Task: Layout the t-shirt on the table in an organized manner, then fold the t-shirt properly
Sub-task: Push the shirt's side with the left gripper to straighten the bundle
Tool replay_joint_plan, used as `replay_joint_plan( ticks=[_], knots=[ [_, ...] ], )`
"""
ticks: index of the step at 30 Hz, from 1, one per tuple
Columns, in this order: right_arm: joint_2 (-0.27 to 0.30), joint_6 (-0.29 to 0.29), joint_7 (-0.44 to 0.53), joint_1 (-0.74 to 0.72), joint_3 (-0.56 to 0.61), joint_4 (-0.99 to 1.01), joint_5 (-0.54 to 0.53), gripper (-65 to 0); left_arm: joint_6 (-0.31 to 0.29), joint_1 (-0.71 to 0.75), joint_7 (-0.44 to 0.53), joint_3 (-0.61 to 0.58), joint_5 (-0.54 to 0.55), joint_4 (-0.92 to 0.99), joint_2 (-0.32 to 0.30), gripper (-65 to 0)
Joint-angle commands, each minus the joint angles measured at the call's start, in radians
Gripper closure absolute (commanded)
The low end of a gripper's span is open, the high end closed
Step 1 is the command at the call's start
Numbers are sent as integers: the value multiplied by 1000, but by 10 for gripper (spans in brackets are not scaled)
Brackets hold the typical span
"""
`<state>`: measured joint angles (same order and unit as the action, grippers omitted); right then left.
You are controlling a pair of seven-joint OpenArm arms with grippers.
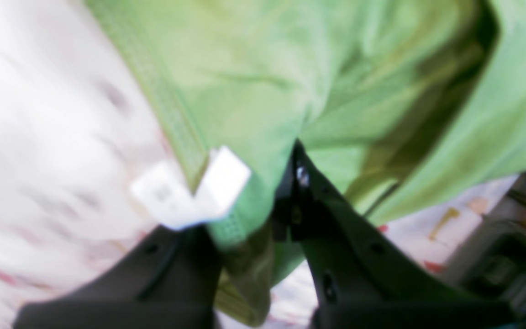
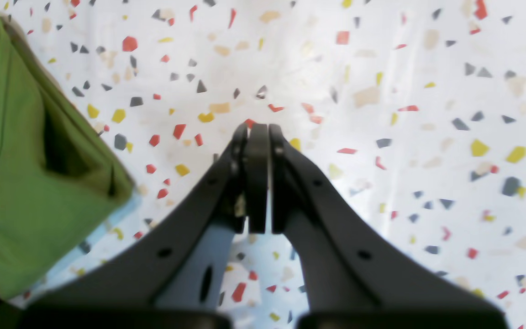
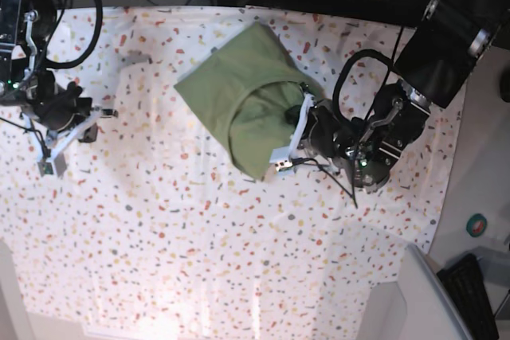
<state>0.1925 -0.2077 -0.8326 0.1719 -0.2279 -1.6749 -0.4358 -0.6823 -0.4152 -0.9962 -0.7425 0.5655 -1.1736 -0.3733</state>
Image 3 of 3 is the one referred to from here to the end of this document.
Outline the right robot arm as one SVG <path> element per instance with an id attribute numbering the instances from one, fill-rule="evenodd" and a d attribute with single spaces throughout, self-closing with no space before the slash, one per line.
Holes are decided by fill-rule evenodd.
<path id="1" fill-rule="evenodd" d="M 1 104 L 20 107 L 51 131 L 62 132 L 84 122 L 92 113 L 92 99 L 74 82 L 59 86 L 56 69 L 81 65 L 99 41 L 102 0 L 93 0 L 96 20 L 84 52 L 68 62 L 47 57 L 48 47 L 65 12 L 65 0 L 1 0 Z"/>

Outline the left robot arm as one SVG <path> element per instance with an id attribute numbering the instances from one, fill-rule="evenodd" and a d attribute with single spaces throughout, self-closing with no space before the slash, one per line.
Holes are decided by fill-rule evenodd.
<path id="1" fill-rule="evenodd" d="M 176 90 L 206 129 L 252 178 L 325 158 L 345 171 L 353 190 L 386 184 L 402 151 L 424 131 L 432 105 L 447 107 L 504 24 L 509 0 L 430 0 L 418 27 L 392 59 L 355 52 L 332 95 L 322 92 L 285 52 L 267 25 L 254 22 L 230 39 Z M 384 64 L 383 82 L 363 117 L 346 117 L 340 95 L 363 59 Z"/>

